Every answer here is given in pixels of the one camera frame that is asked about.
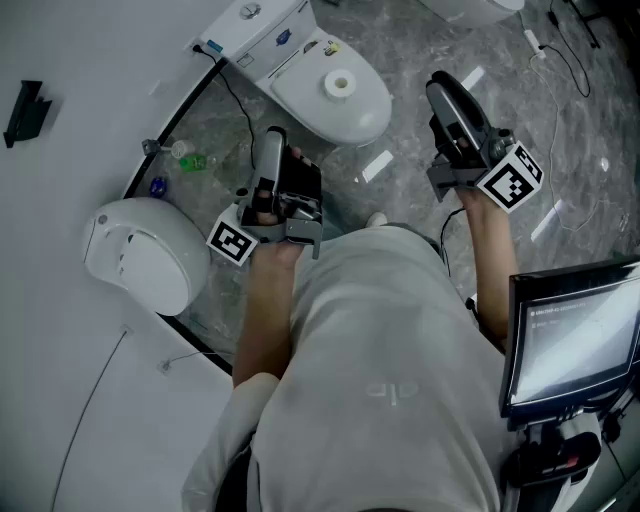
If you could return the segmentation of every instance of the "wire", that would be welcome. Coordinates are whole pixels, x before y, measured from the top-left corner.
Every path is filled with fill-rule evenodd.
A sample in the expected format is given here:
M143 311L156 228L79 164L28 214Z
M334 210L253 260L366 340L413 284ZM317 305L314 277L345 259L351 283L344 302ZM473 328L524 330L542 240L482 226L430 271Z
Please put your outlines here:
M562 35L562 32L560 32L560 36L562 37L562 40L564 41L564 43L567 45L567 48L569 48L569 50L571 50L571 47L565 41L564 36ZM584 92L582 92L582 89L580 89L580 85L578 84L578 80L576 79L576 76L573 74L573 69L571 69L571 65L569 64L569 62L567 62L567 59L564 58L564 55L562 55L562 53L560 53L559 50L556 50L550 44L543 44L543 45L541 45L541 48L542 49L549 48L550 50L553 50L558 55L560 55L562 60L565 62L565 64L569 68L569 73L571 73L571 78L573 78L573 82L576 84L576 89L578 89L578 92L582 95L583 98L588 98L589 96L591 96L591 84L589 83L589 75L587 75L587 72L584 70L584 67L582 66L582 62L580 62L580 59L578 59L578 57L576 57L576 54L573 53L573 50L571 50L571 53L573 53L573 56L576 57L576 60L578 61L578 64L580 64L580 67L582 68L582 72L584 73L584 78L587 81L587 93L586 94Z
M576 84L576 89L578 89L578 92L582 95L583 98L588 98L591 95L591 84L589 83L589 75L587 75L587 72L584 69L584 66L582 65L582 62L580 61L580 59L576 55L576 52L573 51L573 48L571 48L571 46L569 45L569 43L565 39L564 34L562 33L562 30L560 30L560 22L558 21L558 17L556 16L556 13L553 12L553 2L554 2L554 0L551 0L551 3L549 4L549 12L548 12L549 20L551 21L551 24L558 29L558 33L560 34L560 37L562 38L562 41L567 46L567 48L569 48L569 51L571 52L573 57L578 61L578 64L580 65L580 68L582 69L582 72L584 73L584 78L585 78L585 80L587 82L587 93L586 94L582 92L582 89L580 89L580 86L578 85L578 81L576 80L576 77L573 74L573 69L571 68L571 65L569 64L567 59L564 58L564 55L562 55L562 53L560 53L558 50L556 50L553 46L550 46L550 45L542 45L542 48L551 48L554 52L556 52L558 55L560 55L560 57L562 57L562 60L565 62L565 64L569 68L569 72L571 73L571 78L573 78L573 81Z
M205 52L199 44L195 45L191 49L196 53L201 53L202 55L206 55L211 60L213 60L214 63L216 64L218 63L216 58L213 55ZM229 85L229 82L227 82L227 79L225 78L225 76L222 74L222 71L220 72L220 76L224 80L224 83L227 86L227 90L229 91L229 94L231 94L231 96L235 98L236 102L238 103L238 106L240 107L240 110L242 110L242 113L247 118L247 124L249 125L249 133L251 133L251 167L255 169L256 163L255 163L255 159L253 158L253 146L255 145L255 142L256 142L256 136L253 133L253 126L251 126L251 118L249 117L249 114L247 114L247 111L242 106L242 103L240 102L240 98L238 98L236 94L231 90L231 86Z
M609 452L611 453L611 456L613 457L613 460L616 463L616 466L618 466L618 470L620 471L620 474L622 475L622 479L624 480L624 483L627 483L627 475L624 474L624 471L622 471L622 466L620 465L620 463L618 462L618 457L616 457L616 454L613 453L613 450L611 449L611 445L609 445L609 441L605 440L604 444L607 445L607 448L609 448Z
M447 220L444 221L442 225L442 230L440 231L440 253L442 255L442 261L447 265L447 271L449 272L449 277L451 277L451 267L449 266L449 255L447 254L447 250L444 247L444 230L447 228L447 224L449 221L455 216L458 215L464 208L458 208L457 210L452 211Z
M198 354L202 354L202 355L205 355L205 356L214 356L214 355L216 355L216 352L200 351L200 352L194 352L193 354L187 354L186 356L174 357L173 359L168 359L168 360L164 361L163 367L168 369L169 365L171 365L171 363L173 363L174 361L177 361L178 359L186 359L187 357L191 357L191 356L197 356Z
M82 412L80 413L80 418L78 418L78 422L76 423L76 428L73 431L73 435L71 436L71 441L69 441L69 446L67 446L67 451L64 454L64 459L62 460L62 467L60 468L60 473L58 474L58 480L56 481L56 488L53 491L53 500L51 501L51 509L50 509L51 512L53 512L55 509L56 499L58 498L58 491L60 490L60 484L62 483L62 475L64 474L64 468L67 465L67 459L69 458L69 454L71 453L71 447L73 446L73 442L76 440L76 435L78 434L78 430L80 429L80 424L82 423L82 419L84 418L84 413L87 412L87 407L89 407L89 403L93 398L93 394L96 392L96 389L98 389L98 384L100 384L100 381L102 380L102 376L104 375L104 372L107 370L107 366L109 366L109 363L111 362L111 359L113 359L113 356L115 355L116 350L118 350L120 343L122 343L122 340L127 334L128 334L128 331L124 331L122 333L122 336L120 336L118 343L116 343L115 348L111 351L111 355L109 356L109 359L107 359L107 362L102 368L102 371L100 372L100 375L98 376L98 380L96 380L96 383L94 384L93 389L91 390L91 393L89 393L89 398L87 398L87 401L85 402L84 407L82 408Z
M536 68L533 67L533 59L535 59L536 57L539 57L539 55L540 54L536 53L531 57L531 59L529 59L529 67L533 70L533 72L536 75L538 75L538 78L540 78L540 80L542 80L544 84L547 86L547 89L549 89L549 94L551 94L551 98L553 99L553 102L556 104L556 125L553 130L553 140L551 141L551 147L549 148L549 188L551 189L551 201L553 205L553 210L556 212L556 215L558 216L558 221L560 222L560 226L562 227L562 229L566 229L567 231L571 231L572 233L575 233L577 231L580 231L583 227L585 227L589 223L589 221L595 215L600 203L604 203L604 204L616 204L616 203L612 203L611 201L607 201L606 199L598 199L598 201L596 201L596 204L593 206L593 209L591 210L591 213L589 214L589 216L577 228L566 226L562 222L562 217L560 216L560 212L556 208L556 197L555 197L556 194L555 194L555 191L553 190L553 148L555 146L556 137L558 135L558 125L560 124L560 105L558 104L558 100L556 100L556 97L553 94L553 90L551 89L549 82L547 82L547 79L543 77Z

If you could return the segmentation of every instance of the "monitor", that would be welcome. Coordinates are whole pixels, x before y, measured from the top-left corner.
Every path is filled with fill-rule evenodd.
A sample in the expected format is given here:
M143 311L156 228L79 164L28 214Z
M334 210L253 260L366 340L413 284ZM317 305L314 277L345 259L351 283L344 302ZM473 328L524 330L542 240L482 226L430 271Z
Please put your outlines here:
M535 421L614 394L636 353L639 262L511 277L504 417Z

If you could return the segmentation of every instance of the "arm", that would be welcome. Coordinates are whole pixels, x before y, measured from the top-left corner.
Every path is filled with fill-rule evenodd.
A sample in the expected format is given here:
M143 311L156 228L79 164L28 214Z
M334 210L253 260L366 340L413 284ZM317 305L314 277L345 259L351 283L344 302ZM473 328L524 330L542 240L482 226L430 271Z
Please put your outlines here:
M458 190L467 211L476 262L478 316L502 349L509 328L509 276L518 273L509 217L486 194Z
M233 365L237 387L258 373L282 377L291 357L290 317L295 263L302 247L258 247L249 272L244 327Z

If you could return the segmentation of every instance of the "sleeve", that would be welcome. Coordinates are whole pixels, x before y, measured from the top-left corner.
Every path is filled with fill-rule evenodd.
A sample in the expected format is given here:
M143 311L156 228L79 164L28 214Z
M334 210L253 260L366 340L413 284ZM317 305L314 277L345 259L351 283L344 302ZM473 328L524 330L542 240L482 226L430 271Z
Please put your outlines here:
M259 373L233 390L204 450L182 487L184 512L211 512L229 463L258 426L280 381Z

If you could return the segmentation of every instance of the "toilet tank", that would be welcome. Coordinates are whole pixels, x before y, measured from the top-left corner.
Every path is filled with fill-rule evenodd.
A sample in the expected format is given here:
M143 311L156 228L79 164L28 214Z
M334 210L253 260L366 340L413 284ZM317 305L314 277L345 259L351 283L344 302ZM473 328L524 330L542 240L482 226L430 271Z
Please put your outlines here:
M316 27L309 0L235 1L200 37L257 82L303 51Z

